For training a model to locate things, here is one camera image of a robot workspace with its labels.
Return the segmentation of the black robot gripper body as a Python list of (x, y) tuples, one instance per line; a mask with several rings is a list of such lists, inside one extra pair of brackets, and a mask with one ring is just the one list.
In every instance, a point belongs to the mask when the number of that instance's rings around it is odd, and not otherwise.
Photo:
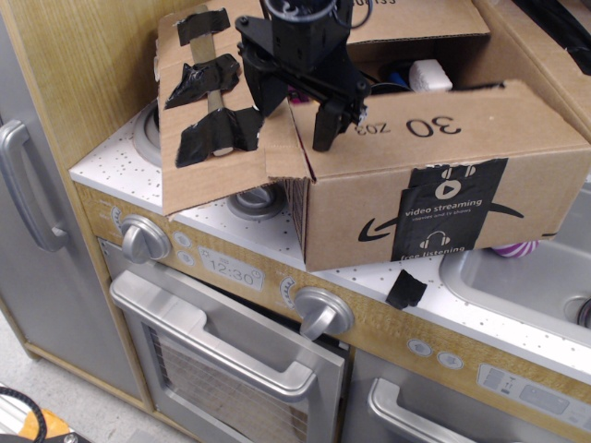
[(255, 64), (278, 66), (278, 77), (321, 104), (353, 104), (353, 121), (367, 114), (370, 86), (347, 52), (351, 8), (268, 8), (266, 18), (241, 16), (239, 54)]

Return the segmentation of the black wide gripper finger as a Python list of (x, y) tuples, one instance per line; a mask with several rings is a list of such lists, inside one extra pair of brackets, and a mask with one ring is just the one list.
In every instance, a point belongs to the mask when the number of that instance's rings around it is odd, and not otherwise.
[(270, 116), (285, 99), (288, 85), (278, 77), (274, 64), (255, 64), (245, 60), (245, 78), (255, 107), (264, 117)]

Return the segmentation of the black narrow gripper finger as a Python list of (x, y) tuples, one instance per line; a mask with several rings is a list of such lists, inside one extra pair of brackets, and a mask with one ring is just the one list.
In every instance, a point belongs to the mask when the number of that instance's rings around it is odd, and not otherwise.
[(350, 126), (354, 116), (355, 109), (352, 103), (340, 100), (328, 100), (323, 103), (316, 114), (313, 150), (328, 151), (333, 141)]

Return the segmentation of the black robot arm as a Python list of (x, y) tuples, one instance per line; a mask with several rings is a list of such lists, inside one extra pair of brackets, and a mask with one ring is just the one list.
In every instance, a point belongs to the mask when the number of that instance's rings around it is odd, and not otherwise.
[(266, 1), (268, 16), (241, 16), (239, 54), (255, 106), (271, 115), (294, 88), (316, 100), (312, 148), (327, 151), (367, 115), (371, 87), (351, 61), (352, 1)]

